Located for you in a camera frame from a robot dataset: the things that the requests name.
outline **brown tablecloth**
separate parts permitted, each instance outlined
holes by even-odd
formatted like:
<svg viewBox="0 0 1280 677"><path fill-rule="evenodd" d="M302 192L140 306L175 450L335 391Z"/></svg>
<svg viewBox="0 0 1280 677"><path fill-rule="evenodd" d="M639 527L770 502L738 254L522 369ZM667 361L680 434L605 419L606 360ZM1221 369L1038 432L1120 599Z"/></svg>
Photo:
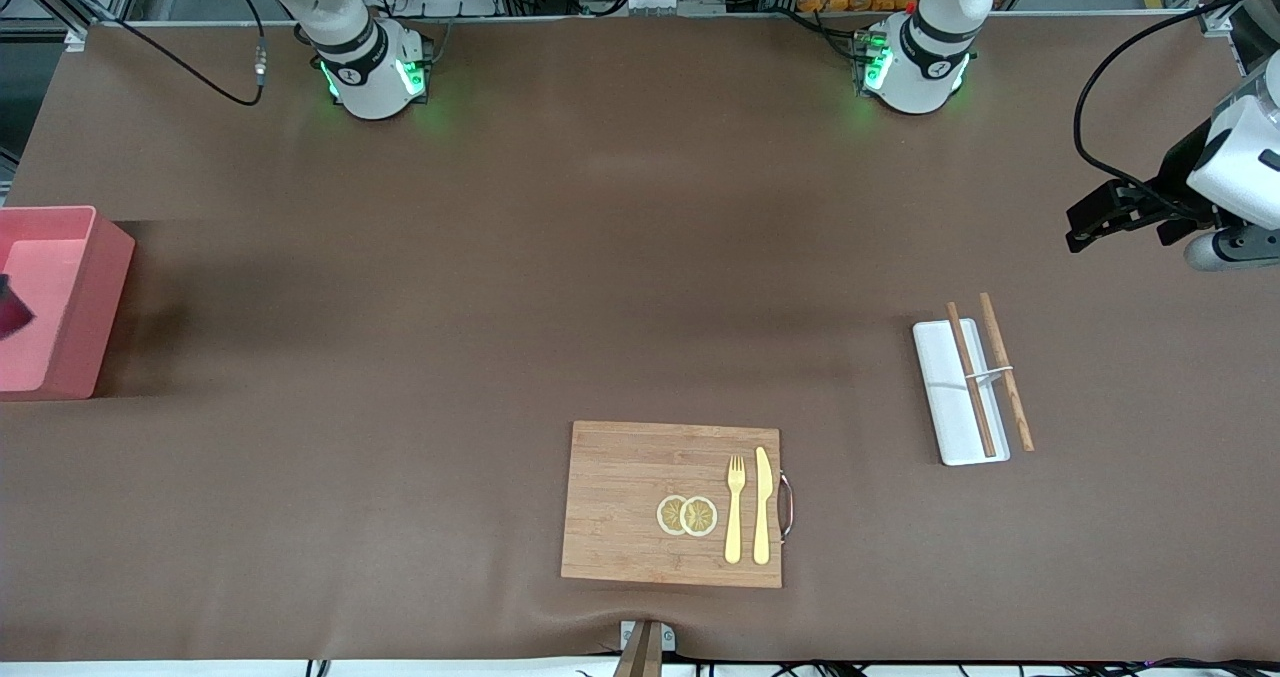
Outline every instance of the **brown tablecloth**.
<svg viewBox="0 0 1280 677"><path fill-rule="evenodd" d="M271 36L237 108L119 29L69 54L13 203L140 250L101 380L6 404L0 658L1280 658L1276 273L1064 209L1098 59L1148 17L996 18L933 116L786 20L457 27L364 124ZM247 29L156 29L248 93ZM1152 174L1238 81L1194 26L1117 63ZM938 462L911 323L991 291L1037 436ZM781 427L782 590L558 576L572 418Z"/></svg>

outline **lemon slice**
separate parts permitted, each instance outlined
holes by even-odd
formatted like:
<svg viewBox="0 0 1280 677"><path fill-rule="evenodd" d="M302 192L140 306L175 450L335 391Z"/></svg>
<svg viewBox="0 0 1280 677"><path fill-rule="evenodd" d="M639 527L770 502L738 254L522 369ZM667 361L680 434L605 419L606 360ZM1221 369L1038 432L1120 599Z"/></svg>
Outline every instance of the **lemon slice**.
<svg viewBox="0 0 1280 677"><path fill-rule="evenodd" d="M710 535L717 520L716 504L704 497L686 499L685 507L680 511L680 526L695 538Z"/></svg>
<svg viewBox="0 0 1280 677"><path fill-rule="evenodd" d="M681 495L668 495L658 503L658 526L668 535L685 535L685 526L680 522L680 513L685 511L685 498Z"/></svg>

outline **white tray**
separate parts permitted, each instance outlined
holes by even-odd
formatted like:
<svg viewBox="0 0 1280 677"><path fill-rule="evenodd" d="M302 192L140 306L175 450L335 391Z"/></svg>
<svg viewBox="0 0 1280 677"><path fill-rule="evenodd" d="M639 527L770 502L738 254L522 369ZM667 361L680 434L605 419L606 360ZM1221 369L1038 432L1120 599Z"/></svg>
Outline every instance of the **white tray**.
<svg viewBox="0 0 1280 677"><path fill-rule="evenodd" d="M986 372L987 357L982 352L982 337L978 335L977 323L964 317L960 320L960 328L964 330L965 343L973 358L974 372ZM987 424L991 426L991 440L996 445L996 456L987 457L982 453L978 417L974 417L973 403L969 401L969 386L965 386L951 323L946 320L916 323L911 328L911 334L915 337L915 353L920 358L924 394L928 395L929 412L933 413L933 431L938 438L942 463L982 465L1009 459L1009 439L1005 436L993 384L1000 372L978 378L978 394L982 395Z"/></svg>

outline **pink plastic box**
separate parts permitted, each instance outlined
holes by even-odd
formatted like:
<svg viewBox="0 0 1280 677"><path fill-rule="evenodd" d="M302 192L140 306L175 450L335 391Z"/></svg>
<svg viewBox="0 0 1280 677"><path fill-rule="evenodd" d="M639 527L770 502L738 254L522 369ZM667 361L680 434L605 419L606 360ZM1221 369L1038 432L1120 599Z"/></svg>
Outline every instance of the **pink plastic box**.
<svg viewBox="0 0 1280 677"><path fill-rule="evenodd" d="M0 273L36 316L0 340L0 402L93 394L132 257L97 209L0 209Z"/></svg>

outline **fork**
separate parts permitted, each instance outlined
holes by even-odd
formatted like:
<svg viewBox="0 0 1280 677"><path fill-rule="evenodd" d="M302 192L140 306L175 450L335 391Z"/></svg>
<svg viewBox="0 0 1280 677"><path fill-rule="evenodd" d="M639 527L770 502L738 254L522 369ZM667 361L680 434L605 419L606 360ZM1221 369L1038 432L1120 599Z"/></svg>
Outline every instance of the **fork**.
<svg viewBox="0 0 1280 677"><path fill-rule="evenodd" d="M737 564L742 559L742 517L739 495L746 486L746 465L742 458L728 458L728 535L724 538L724 562Z"/></svg>

